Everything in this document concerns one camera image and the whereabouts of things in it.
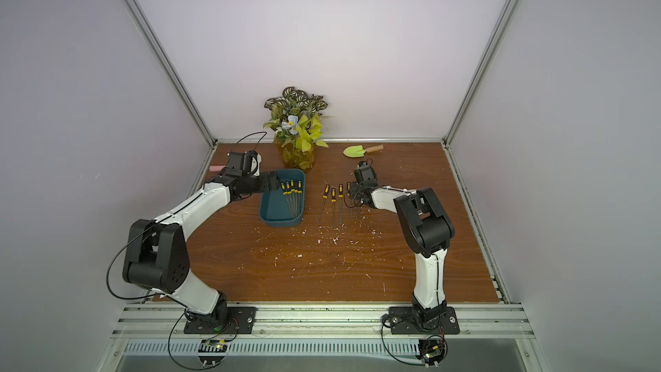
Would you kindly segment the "teal plastic storage box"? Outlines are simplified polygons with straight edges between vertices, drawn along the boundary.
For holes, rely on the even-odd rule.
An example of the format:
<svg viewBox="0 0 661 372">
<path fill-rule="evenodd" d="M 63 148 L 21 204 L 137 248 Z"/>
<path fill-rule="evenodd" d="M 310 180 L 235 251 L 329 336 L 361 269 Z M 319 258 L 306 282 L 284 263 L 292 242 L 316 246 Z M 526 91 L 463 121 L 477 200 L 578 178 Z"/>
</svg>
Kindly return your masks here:
<svg viewBox="0 0 661 372">
<path fill-rule="evenodd" d="M 303 210 L 301 215 L 291 217 L 285 198 L 282 194 L 282 187 L 276 191 L 263 193 L 259 207 L 259 217 L 270 227 L 295 227 L 299 225 L 303 219 L 305 211 L 305 194 L 306 194 L 306 175 L 302 170 L 298 169 L 284 169 L 277 170 L 277 176 L 281 182 L 296 182 L 301 180 L 303 182 Z"/>
</svg>

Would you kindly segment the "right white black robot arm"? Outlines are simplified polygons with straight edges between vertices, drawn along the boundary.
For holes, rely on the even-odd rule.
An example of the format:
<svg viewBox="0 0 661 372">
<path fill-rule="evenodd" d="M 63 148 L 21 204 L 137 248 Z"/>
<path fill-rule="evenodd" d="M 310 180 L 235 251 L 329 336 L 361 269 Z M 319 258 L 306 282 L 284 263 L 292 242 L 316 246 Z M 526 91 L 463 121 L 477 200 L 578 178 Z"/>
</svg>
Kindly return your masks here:
<svg viewBox="0 0 661 372">
<path fill-rule="evenodd" d="M 398 189 L 378 183 L 367 161 L 354 170 L 356 182 L 349 193 L 356 205 L 387 210 L 397 215 L 406 244 L 415 254 L 416 283 L 412 292 L 412 318 L 426 325 L 447 313 L 443 288 L 444 264 L 454 224 L 435 191 Z"/>
</svg>

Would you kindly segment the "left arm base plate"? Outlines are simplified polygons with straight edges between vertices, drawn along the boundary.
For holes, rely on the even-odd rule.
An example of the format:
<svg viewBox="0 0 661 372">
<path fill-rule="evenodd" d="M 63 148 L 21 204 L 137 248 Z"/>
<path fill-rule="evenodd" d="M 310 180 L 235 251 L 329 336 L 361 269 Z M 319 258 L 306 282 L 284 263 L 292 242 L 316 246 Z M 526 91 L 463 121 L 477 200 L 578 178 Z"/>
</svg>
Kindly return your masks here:
<svg viewBox="0 0 661 372">
<path fill-rule="evenodd" d="M 210 314 L 186 313 L 185 334 L 251 334 L 256 320 L 255 307 L 230 306 Z"/>
</svg>

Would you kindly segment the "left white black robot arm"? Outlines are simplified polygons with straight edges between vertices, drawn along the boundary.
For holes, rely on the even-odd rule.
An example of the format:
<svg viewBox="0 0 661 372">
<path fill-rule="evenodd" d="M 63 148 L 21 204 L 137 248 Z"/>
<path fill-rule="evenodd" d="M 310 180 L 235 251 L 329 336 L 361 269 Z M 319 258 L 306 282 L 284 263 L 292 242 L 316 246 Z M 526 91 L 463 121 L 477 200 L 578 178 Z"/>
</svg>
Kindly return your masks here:
<svg viewBox="0 0 661 372">
<path fill-rule="evenodd" d="M 260 171 L 261 161 L 254 150 L 231 152 L 221 172 L 190 198 L 159 217 L 134 222 L 122 267 L 123 280 L 169 297 L 188 313 L 224 322 L 227 298 L 191 269 L 188 239 L 220 209 L 279 188 L 275 172 Z"/>
</svg>

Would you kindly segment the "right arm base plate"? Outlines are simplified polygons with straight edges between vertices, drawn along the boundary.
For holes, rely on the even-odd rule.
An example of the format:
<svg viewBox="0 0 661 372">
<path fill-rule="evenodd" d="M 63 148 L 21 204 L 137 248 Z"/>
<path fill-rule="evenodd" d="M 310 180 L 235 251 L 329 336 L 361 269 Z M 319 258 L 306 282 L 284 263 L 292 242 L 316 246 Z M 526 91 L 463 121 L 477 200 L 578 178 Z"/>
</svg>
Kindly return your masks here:
<svg viewBox="0 0 661 372">
<path fill-rule="evenodd" d="M 459 320 L 452 307 L 425 311 L 414 306 L 390 307 L 385 316 L 392 334 L 459 335 Z"/>
</svg>

